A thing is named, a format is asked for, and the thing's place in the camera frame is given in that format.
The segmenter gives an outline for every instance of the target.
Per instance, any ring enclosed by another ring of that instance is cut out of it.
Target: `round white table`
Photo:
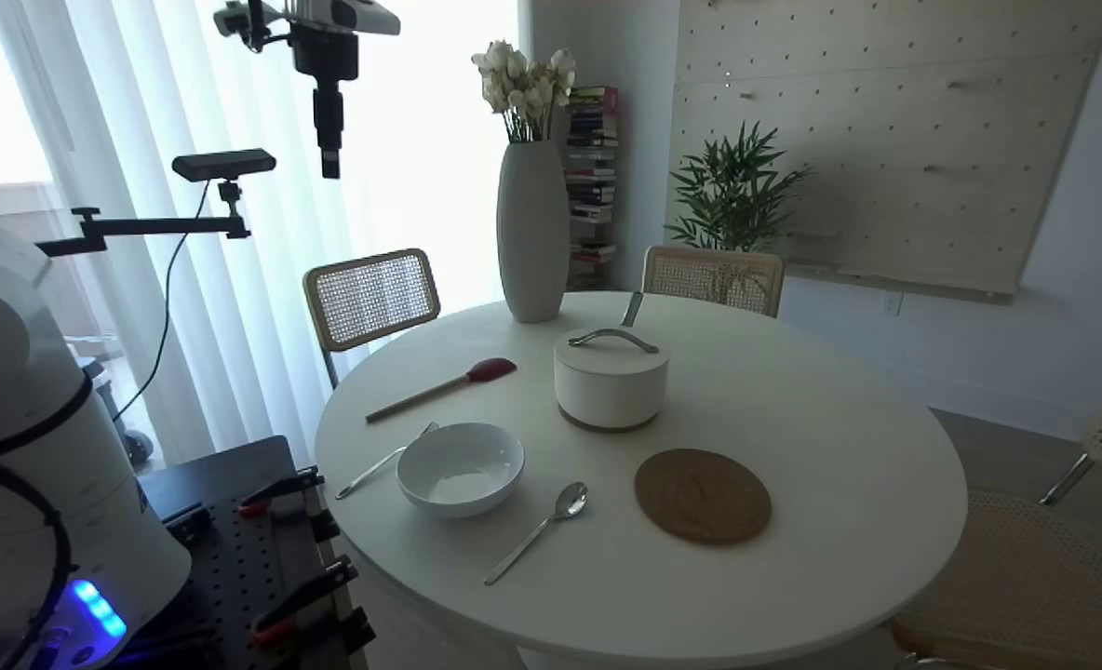
[[[790,323],[648,294],[635,331],[669,353],[664,414],[635,433],[570,423],[550,394],[550,349],[565,331],[617,323],[623,310],[627,294],[570,294],[555,323],[514,323],[507,306],[480,306],[361,361],[315,433],[329,501],[357,554],[422,603],[517,647],[629,665],[819,651],[879,624],[944,565],[967,507],[949,434],[879,371]],[[517,371],[366,423],[480,356],[510,356]],[[395,467],[335,500],[427,420],[510,429],[529,451],[514,500],[440,519],[406,501]],[[732,548],[650,524],[633,474],[669,447],[749,464],[771,491],[771,524]],[[587,514],[555,524],[489,586],[570,480],[592,486]]]

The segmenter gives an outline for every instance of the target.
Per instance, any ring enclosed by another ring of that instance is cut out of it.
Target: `wicker chair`
[[[1102,414],[1085,454],[1085,467],[1102,464]],[[1037,507],[1016,496],[972,496],[957,554],[890,621],[913,665],[1102,665],[1102,554],[1047,508],[1085,467],[1067,467]]]
[[[433,260],[422,248],[320,264],[306,271],[300,291],[331,388],[337,382],[335,353],[440,316]]]
[[[784,264],[773,251],[650,246],[639,287],[777,316]]]

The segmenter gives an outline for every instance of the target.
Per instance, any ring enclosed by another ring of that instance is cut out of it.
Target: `floor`
[[[1026,434],[1001,423],[982,423],[952,414],[938,414],[952,434],[967,485],[979,491],[1013,491],[1037,500],[1072,456],[1075,441]],[[1102,474],[1096,467],[1056,514],[1102,549]],[[494,640],[445,621],[444,612],[417,612],[406,595],[372,577],[352,579],[352,603],[361,603],[375,624],[375,640],[366,647],[368,670],[521,670],[521,662]],[[867,632],[841,647],[773,662],[771,670],[871,670],[893,665],[898,655],[883,632]]]

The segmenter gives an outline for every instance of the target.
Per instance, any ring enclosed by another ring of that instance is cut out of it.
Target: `pegboard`
[[[1013,297],[1097,50],[1102,0],[686,0],[669,153],[777,126],[790,269]]]

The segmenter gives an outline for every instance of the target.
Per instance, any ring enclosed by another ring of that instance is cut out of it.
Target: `white bowl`
[[[401,451],[399,480],[422,508],[471,516],[514,491],[521,464],[521,441],[499,423],[440,423]]]

